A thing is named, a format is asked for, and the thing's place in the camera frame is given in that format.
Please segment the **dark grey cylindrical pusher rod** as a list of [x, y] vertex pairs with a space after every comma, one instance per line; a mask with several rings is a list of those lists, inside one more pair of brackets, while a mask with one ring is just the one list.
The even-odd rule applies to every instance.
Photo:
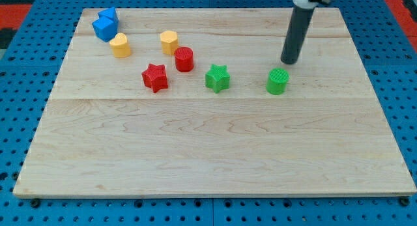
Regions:
[[281, 62], [295, 64], [298, 61], [314, 10], [294, 6], [281, 52]]

